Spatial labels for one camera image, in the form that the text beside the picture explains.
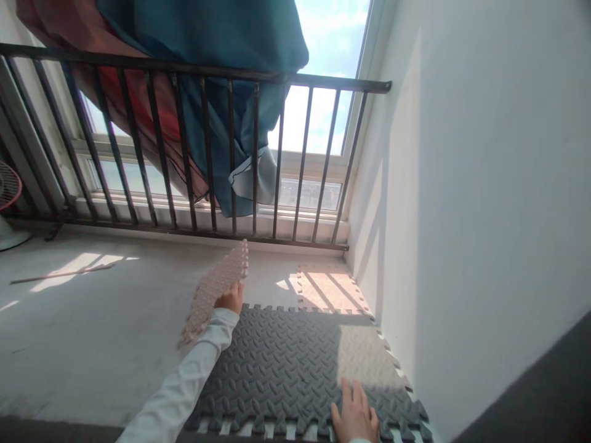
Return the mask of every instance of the electric fan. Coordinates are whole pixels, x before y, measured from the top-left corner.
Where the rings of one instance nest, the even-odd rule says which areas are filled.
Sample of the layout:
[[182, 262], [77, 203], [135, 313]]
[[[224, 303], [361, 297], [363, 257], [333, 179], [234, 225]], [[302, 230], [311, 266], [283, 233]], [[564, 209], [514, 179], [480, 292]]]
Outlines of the electric fan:
[[[13, 204], [23, 191], [23, 183], [14, 170], [0, 161], [0, 211]], [[14, 248], [32, 237], [31, 233], [17, 232], [0, 215], [0, 251]]]

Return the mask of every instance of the white sleeve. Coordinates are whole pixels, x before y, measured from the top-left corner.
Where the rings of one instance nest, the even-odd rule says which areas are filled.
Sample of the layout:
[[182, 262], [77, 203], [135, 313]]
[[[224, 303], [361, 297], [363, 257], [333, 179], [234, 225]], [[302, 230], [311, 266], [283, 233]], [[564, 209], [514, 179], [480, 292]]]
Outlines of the white sleeve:
[[238, 319], [229, 309], [214, 310], [195, 347], [143, 405], [117, 440], [119, 443], [176, 441], [220, 353], [230, 345]]

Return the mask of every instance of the wooden stick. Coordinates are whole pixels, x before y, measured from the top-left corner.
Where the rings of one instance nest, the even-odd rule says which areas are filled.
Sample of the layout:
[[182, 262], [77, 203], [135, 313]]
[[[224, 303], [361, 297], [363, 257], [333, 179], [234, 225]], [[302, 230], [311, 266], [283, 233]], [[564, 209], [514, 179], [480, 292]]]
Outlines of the wooden stick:
[[83, 268], [83, 269], [79, 269], [77, 271], [69, 271], [69, 272], [48, 274], [48, 275], [38, 276], [38, 277], [31, 277], [28, 279], [13, 280], [10, 282], [10, 284], [27, 283], [27, 282], [31, 282], [31, 281], [45, 280], [45, 279], [54, 278], [54, 277], [65, 277], [65, 276], [69, 276], [69, 275], [84, 274], [84, 273], [93, 272], [93, 271], [102, 271], [103, 269], [111, 269], [112, 267], [114, 267], [114, 265], [116, 265], [116, 263], [109, 263], [108, 265], [95, 266], [94, 268]]

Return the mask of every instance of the red fabric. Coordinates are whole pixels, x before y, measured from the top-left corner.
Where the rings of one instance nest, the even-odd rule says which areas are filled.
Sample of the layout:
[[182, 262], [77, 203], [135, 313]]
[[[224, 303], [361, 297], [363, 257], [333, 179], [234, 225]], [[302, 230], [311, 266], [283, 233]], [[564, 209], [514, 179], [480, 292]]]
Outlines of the red fabric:
[[[100, 15], [94, 0], [17, 0], [17, 15], [47, 47], [147, 58], [145, 54], [122, 42], [111, 31]], [[84, 95], [99, 107], [88, 67], [76, 65], [73, 67], [73, 73]], [[119, 128], [129, 133], [117, 70], [101, 67], [99, 73], [111, 118]], [[125, 75], [140, 132], [142, 152], [158, 170], [161, 170], [144, 73], [126, 70]], [[155, 73], [153, 80], [171, 182], [186, 197], [187, 189], [174, 94], [165, 74]], [[203, 196], [208, 189], [207, 181], [190, 155], [189, 162], [193, 192], [197, 197]]]

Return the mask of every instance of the sky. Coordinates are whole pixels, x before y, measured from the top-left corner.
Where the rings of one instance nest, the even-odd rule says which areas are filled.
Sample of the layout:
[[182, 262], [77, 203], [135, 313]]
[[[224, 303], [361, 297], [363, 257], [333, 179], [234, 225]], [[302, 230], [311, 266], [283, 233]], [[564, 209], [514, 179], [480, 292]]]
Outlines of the sky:
[[[295, 0], [310, 61], [299, 72], [332, 77], [355, 78], [367, 21], [369, 0]], [[314, 89], [308, 153], [324, 154], [331, 126], [335, 91]], [[332, 155], [340, 155], [351, 103], [351, 92], [342, 92], [332, 140]], [[308, 105], [308, 88], [292, 86], [285, 103], [283, 149], [301, 152]], [[95, 132], [105, 134], [100, 111], [87, 102]], [[115, 134], [125, 135], [113, 125]], [[271, 149], [277, 149], [279, 124], [269, 133]]]

